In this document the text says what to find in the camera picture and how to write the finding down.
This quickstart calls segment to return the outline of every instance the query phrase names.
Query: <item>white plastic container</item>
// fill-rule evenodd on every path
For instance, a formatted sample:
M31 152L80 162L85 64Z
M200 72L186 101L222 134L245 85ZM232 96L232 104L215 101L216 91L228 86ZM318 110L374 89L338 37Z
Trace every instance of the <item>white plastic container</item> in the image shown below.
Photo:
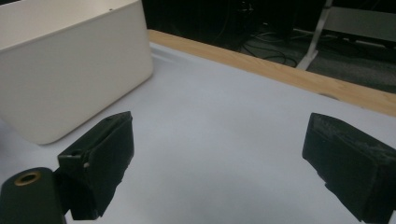
M0 7L0 118L47 144L152 74L140 0L25 0Z

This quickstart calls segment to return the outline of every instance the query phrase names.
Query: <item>wooden table edge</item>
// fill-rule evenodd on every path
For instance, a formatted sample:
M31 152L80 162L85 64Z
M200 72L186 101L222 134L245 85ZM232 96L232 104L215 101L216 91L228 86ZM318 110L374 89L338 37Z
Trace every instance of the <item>wooden table edge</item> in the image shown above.
M214 62L312 91L333 99L396 117L396 94L272 63L186 38L148 30L149 41Z

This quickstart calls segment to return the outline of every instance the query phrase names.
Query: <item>cable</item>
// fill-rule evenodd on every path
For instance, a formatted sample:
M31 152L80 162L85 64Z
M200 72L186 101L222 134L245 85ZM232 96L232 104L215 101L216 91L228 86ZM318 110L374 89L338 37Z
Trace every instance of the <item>cable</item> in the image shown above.
M378 6L378 4L381 2L381 0L377 0L374 5L372 6L371 10L374 10L376 8L376 6Z
M254 54L254 53L253 53L251 50L249 50L246 46L249 46L249 47L255 48L255 49L263 49L263 50L273 51L273 52L279 53L280 55L273 55L273 56L267 56L267 57L261 58L261 57L258 57L256 54ZM292 61L292 62L293 62L293 65L291 65L291 67L296 67L297 64L298 64L297 61L295 61L295 60L292 59L291 57L286 56L286 54L283 53L282 51L279 51L279 50L276 50L276 49L262 48L262 47L259 47L259 46L250 45L249 43L243 44L243 45L242 45L242 48L243 48L244 50L246 50L249 54L251 54L252 56L254 56L254 57L256 57L256 58L261 58L261 59L264 59L264 60L274 59L274 58L282 58L282 59L283 59L282 64L285 64L285 65L287 65L287 61L288 61L288 60L289 60L289 61Z
M230 20L230 15L231 15L231 0L228 0L228 3L227 3L227 15L225 17L224 24L223 24L219 34L213 39L212 44L215 44L216 41L224 34L224 31L227 28L228 21Z
M269 56L269 57L265 57L265 58L263 58L263 59L265 59L265 60L268 60L268 59L272 59L272 58L280 58L281 56ZM296 67L297 66L297 61L295 61L294 59L292 59L292 58L290 58L290 57L286 57L286 58L284 58L284 59L286 59L286 61L287 60L290 60L290 61L292 61L293 63L294 63L294 65L293 66L290 66L290 67Z

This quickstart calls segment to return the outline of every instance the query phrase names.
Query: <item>white sheet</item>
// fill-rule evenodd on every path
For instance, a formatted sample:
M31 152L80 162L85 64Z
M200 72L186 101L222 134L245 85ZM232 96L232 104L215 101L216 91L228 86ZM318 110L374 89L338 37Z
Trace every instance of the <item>white sheet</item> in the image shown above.
M391 147L396 118L151 46L153 77L54 144L25 142L0 121L0 182L56 169L100 119L131 110L135 155L123 182L104 217L76 223L359 223L301 156L309 116L342 119Z

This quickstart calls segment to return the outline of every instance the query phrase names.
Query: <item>metal stand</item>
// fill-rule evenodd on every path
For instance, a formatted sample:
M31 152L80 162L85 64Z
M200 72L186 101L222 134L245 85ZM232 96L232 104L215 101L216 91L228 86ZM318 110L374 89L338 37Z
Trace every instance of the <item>metal stand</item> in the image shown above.
M326 20L329 16L331 7L332 7L332 0L326 0L326 3L322 9L321 14L320 14L317 29L314 33L314 37L312 38L308 52L305 54L305 56L299 62L299 64L297 65L296 68L306 70L308 68L309 64L311 64L312 61L314 61L314 59L317 57L317 55L318 55L317 44L318 44L321 32L322 32L324 25L326 23Z

